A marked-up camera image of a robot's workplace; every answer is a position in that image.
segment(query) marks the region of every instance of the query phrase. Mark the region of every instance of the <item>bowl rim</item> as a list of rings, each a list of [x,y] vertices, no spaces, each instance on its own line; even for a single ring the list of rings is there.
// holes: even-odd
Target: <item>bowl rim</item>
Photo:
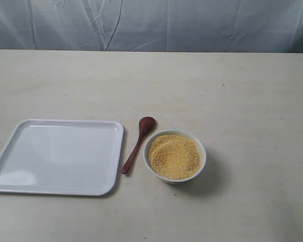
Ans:
[[[148,157],[147,157],[147,154],[148,154],[148,149],[149,149],[149,146],[151,144],[151,142],[158,136],[160,135],[165,135],[165,134],[169,134],[169,133],[175,133],[176,135],[183,135],[183,136],[186,136],[187,138],[189,139],[192,139],[192,141],[194,141],[195,143],[198,143],[202,149],[202,153],[204,152],[204,159],[203,160],[200,160],[201,162],[201,165],[198,169],[198,171],[196,173],[194,173],[192,176],[189,176],[188,178],[185,178],[185,179],[169,179],[169,178],[166,178],[164,176],[161,176],[159,174],[157,174],[149,165],[148,163]],[[150,136],[148,138],[148,140],[146,141],[145,145],[144,145],[144,148],[143,148],[143,160],[145,162],[145,165],[147,166],[148,170],[154,174],[155,176],[157,176],[158,178],[162,179],[162,180],[165,180],[167,182],[170,182],[170,183],[181,183],[181,182],[185,182],[187,180],[191,180],[193,179],[194,177],[196,177],[197,175],[199,175],[201,173],[201,171],[204,169],[205,165],[206,165],[206,162],[207,162],[207,153],[206,153],[206,149],[205,147],[203,146],[203,144],[192,134],[188,133],[188,132],[185,132],[185,131],[182,131],[182,130],[174,130],[174,129],[169,129],[169,130],[162,130],[162,131],[159,131],[159,132],[156,132],[155,134],[153,134],[152,136]]]

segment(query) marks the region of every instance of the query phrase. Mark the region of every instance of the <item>table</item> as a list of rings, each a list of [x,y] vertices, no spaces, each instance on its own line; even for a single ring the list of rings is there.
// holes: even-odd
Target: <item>table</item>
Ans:
[[[0,195],[0,242],[303,241],[303,54],[0,50],[0,151],[26,118],[143,116],[207,150],[173,186],[139,153],[101,198]]]

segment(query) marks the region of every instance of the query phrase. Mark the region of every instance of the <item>tabletop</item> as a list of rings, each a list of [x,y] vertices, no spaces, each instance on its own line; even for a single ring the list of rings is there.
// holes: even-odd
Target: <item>tabletop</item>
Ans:
[[[303,241],[303,54],[0,50],[0,151],[27,118],[152,116],[205,146],[163,183],[138,154],[103,197],[0,195],[0,242]]]

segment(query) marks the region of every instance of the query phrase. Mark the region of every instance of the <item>spoon handle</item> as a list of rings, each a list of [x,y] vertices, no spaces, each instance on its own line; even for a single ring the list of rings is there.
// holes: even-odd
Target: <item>spoon handle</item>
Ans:
[[[130,167],[132,166],[132,163],[135,160],[136,155],[138,153],[139,146],[140,146],[140,141],[137,142],[137,144],[136,144],[135,148],[133,148],[133,151],[131,152],[128,160],[126,161],[126,163],[122,167],[122,169],[121,169],[122,174],[126,174],[130,170]]]

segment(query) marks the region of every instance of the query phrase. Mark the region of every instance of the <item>breadcrumbs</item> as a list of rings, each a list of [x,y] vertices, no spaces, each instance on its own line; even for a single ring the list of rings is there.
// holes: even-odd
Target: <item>breadcrumbs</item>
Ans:
[[[159,175],[169,179],[185,179],[200,167],[195,143],[179,135],[156,137],[148,150],[148,163]]]

